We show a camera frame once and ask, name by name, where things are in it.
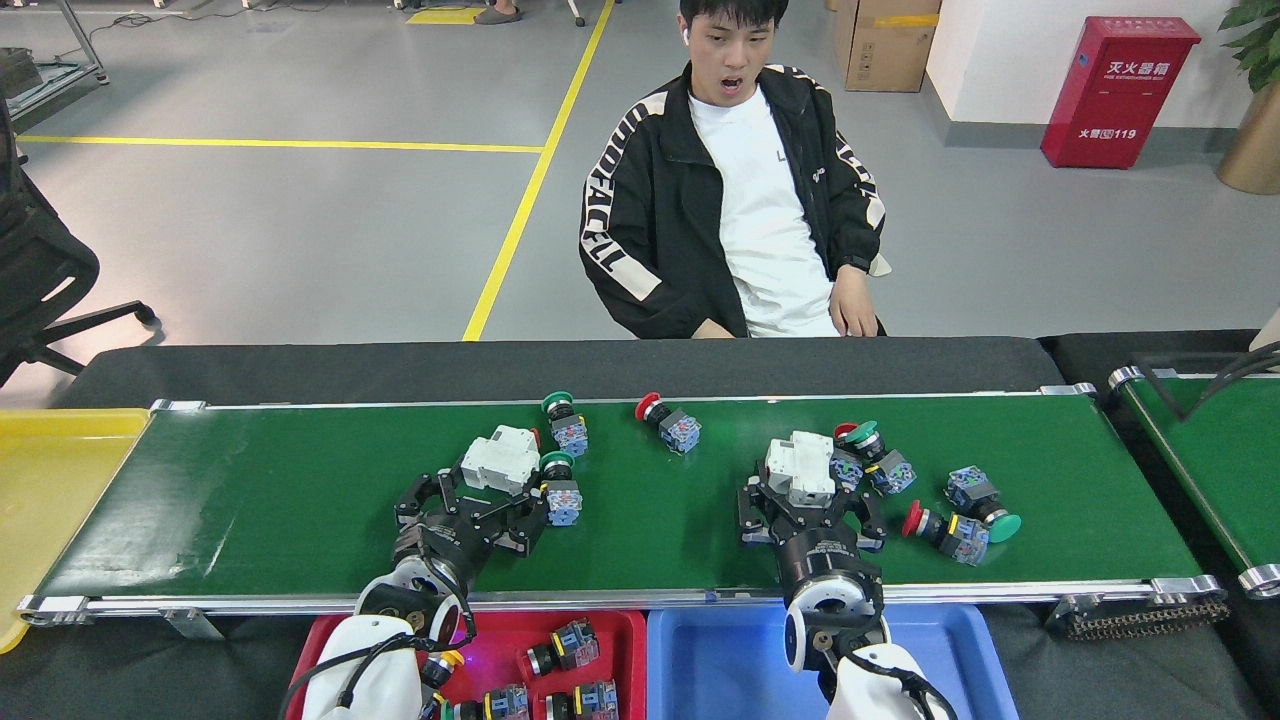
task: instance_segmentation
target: red cabinet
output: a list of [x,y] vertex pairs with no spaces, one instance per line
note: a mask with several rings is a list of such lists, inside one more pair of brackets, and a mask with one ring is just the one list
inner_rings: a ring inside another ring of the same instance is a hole
[[1041,142],[1050,164],[1132,168],[1199,41],[1181,18],[1087,18]]

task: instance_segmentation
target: white t-shirt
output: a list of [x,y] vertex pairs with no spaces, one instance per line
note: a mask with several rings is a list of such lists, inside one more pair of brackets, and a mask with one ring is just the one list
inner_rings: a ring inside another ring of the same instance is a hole
[[751,337],[835,337],[831,281],[759,87],[733,108],[689,97],[694,127],[724,181],[721,245]]

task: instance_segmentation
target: green conveyor belt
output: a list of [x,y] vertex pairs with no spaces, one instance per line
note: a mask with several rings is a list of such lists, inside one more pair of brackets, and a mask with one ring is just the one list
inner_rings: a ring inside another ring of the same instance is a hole
[[[477,591],[776,587],[768,547],[737,539],[735,489],[769,438],[878,420],[919,479],[884,501],[888,584],[1146,579],[1199,573],[1085,396],[668,401],[703,423],[667,451],[630,402],[579,402],[590,451],[577,525],[534,555],[497,551]],[[495,425],[549,432],[536,402],[160,411],[44,582],[44,596],[355,594],[389,569],[392,505]],[[897,528],[913,498],[947,510],[947,473],[978,465],[1025,523],[979,568]]]
[[[1190,407],[1203,378],[1165,378]],[[1179,421],[1149,380],[1123,386],[1170,468],[1239,570],[1280,564],[1280,378],[1243,378]]]

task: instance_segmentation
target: cardboard box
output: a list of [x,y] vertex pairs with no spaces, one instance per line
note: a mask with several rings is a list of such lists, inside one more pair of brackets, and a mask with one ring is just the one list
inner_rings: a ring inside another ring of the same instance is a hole
[[942,0],[838,0],[836,60],[845,90],[919,92]]

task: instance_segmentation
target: yellow floor line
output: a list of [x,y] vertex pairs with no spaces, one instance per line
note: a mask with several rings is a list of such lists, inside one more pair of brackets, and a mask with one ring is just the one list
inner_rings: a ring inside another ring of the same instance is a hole
[[445,150],[453,152],[540,154],[532,145],[463,145],[457,142],[378,142],[361,140],[233,140],[202,137],[59,137],[22,135],[18,142],[64,142],[69,145],[165,145],[182,147],[307,147],[340,150]]
[[485,281],[484,290],[480,292],[480,300],[476,302],[475,310],[471,311],[471,320],[467,323],[467,329],[462,334],[463,341],[477,341],[484,333],[484,327],[489,322],[489,313],[493,310],[493,304],[498,299],[498,291],[502,290],[502,281],[507,277],[507,269],[511,266],[511,259],[516,255],[516,246],[520,245],[520,237],[525,233],[525,225],[529,223],[529,215],[534,209],[534,201],[538,200],[538,192],[543,188],[543,181],[547,178],[547,169],[550,167],[552,156],[556,155],[556,146],[559,145],[561,136],[564,133],[564,124],[568,123],[568,114],[573,110],[573,104],[577,101],[577,94],[582,88],[582,79],[586,78],[586,70],[591,67],[591,59],[595,56],[595,47],[600,44],[600,36],[604,35],[604,26],[608,24],[612,10],[613,0],[604,0],[604,9],[600,12],[600,19],[596,20],[595,28],[591,31],[591,38],[586,44],[586,50],[582,51],[582,59],[577,64],[577,72],[573,73],[573,79],[568,83],[568,92],[564,95],[564,101],[561,104],[559,113],[556,115],[556,122],[552,124],[552,132],[547,137],[547,145],[543,146],[543,151],[538,156],[538,164],[534,167],[534,176],[529,178],[529,184],[525,187],[525,196],[520,200],[520,208],[516,210],[516,217],[511,220],[511,227],[507,228],[507,237],[502,241],[502,249],[498,251],[498,258],[493,263],[493,269],[489,270],[489,279]]
[[406,24],[411,26],[470,26],[475,24],[476,15],[484,12],[484,8],[440,8],[431,10],[419,10],[413,13]]

